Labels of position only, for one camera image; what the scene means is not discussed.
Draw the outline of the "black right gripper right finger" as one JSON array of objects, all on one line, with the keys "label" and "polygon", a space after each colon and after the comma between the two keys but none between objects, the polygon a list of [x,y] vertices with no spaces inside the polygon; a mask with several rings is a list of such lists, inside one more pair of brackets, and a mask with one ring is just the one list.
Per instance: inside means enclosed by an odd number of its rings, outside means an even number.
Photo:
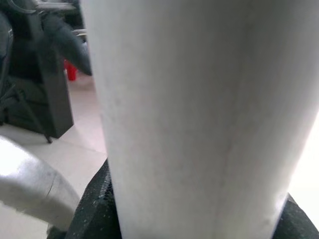
[{"label": "black right gripper right finger", "polygon": [[319,231],[288,194],[273,234],[274,239],[319,239]]}]

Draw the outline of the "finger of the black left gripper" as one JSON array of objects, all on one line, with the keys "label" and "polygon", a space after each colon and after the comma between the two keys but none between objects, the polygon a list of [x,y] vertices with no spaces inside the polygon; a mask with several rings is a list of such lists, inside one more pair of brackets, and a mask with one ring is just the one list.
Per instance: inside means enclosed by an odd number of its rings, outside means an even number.
[{"label": "finger of the black left gripper", "polygon": [[88,48],[72,28],[56,15],[44,18],[44,35],[68,62],[86,75],[92,75]]}]

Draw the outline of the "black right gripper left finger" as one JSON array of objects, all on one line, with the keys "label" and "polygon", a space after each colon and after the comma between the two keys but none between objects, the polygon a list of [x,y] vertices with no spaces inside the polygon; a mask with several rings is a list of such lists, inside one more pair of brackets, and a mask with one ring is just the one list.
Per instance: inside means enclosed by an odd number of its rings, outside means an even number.
[{"label": "black right gripper left finger", "polygon": [[111,173],[106,160],[88,183],[77,206],[68,239],[120,239]]}]

